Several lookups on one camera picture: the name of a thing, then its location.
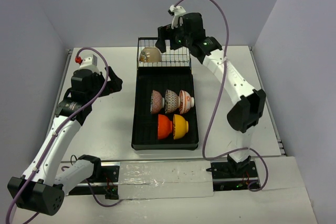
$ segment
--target ceramic bowl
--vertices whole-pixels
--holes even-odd
[[[140,52],[139,61],[160,62],[162,61],[161,52],[156,47],[145,47]]]
[[[190,110],[190,108],[195,106],[195,99],[191,97],[187,91],[181,90],[179,97],[180,97],[180,107],[179,107],[180,114],[187,113]]]
[[[164,98],[156,90],[152,91],[151,114],[157,114],[164,107]]]
[[[179,96],[169,89],[166,90],[164,96],[164,111],[166,114],[173,113],[180,107],[180,98]]]
[[[173,118],[173,136],[174,139],[183,138],[189,131],[189,124],[181,115],[174,115]]]
[[[160,114],[157,120],[157,139],[165,139],[169,136],[170,133],[173,132],[173,123],[167,116]]]

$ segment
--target orange bowl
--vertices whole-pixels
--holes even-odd
[[[159,114],[157,122],[157,139],[165,139],[173,132],[173,123],[167,116]]]

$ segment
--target patterned bowl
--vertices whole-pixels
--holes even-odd
[[[187,113],[190,108],[195,106],[195,99],[190,96],[187,91],[181,90],[180,91],[180,114]]]
[[[164,107],[164,98],[156,90],[152,91],[151,114],[157,114]]]
[[[164,96],[164,111],[166,114],[173,113],[180,107],[180,98],[179,96],[169,89],[167,89]]]

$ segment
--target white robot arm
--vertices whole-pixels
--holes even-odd
[[[122,80],[109,67],[110,81],[106,82],[106,86],[102,90],[105,78],[97,68],[96,56],[89,55],[83,61],[80,59],[80,63],[79,70],[75,71],[71,77],[71,88],[66,91],[64,99],[57,105],[50,132],[40,151],[22,176],[20,178],[12,177],[7,185],[13,198],[21,188],[24,188],[16,201],[19,208],[54,215],[62,205],[65,195],[75,186],[85,179],[95,180],[101,173],[100,159],[83,155],[73,166],[57,175],[61,159],[70,142],[92,111],[92,106],[87,103],[98,95],[98,91],[101,91],[100,97],[103,97],[119,92],[122,87]],[[62,127],[59,133],[56,133],[55,130],[76,111],[78,113]],[[41,164],[37,169],[39,160],[41,160]],[[32,171],[36,173],[29,181],[28,178],[30,178]]]
[[[235,105],[241,101],[241,97],[249,97],[254,94],[255,88],[249,84],[233,66],[228,58],[224,58],[222,50],[215,50],[210,56],[204,58],[203,65],[206,66],[215,77],[221,82],[224,74],[224,61],[226,61],[226,79],[224,89],[229,94],[232,104]],[[232,140],[227,151],[242,147],[250,147],[252,134],[255,127],[249,127],[246,132],[236,131],[236,138]],[[249,157],[249,150],[242,150],[231,154],[233,160],[237,163],[243,162]]]
[[[249,84],[224,57],[222,46],[214,37],[207,37],[203,28],[202,16],[199,13],[186,13],[182,6],[172,5],[168,11],[173,17],[171,24],[159,27],[156,47],[166,52],[165,41],[170,41],[171,50],[181,47],[189,49],[201,64],[206,66],[216,78],[222,82],[224,63],[226,63],[226,79],[224,89],[229,94],[233,108],[227,115],[228,122],[236,132],[236,138],[231,141],[228,151],[251,146],[254,127],[265,106],[266,94],[256,90]],[[235,169],[244,167],[250,160],[249,150],[236,151],[228,157],[233,159]]]

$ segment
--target beige bowl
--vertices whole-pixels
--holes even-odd
[[[156,47],[145,47],[140,52],[139,61],[141,62],[160,62],[162,61],[161,52]]]

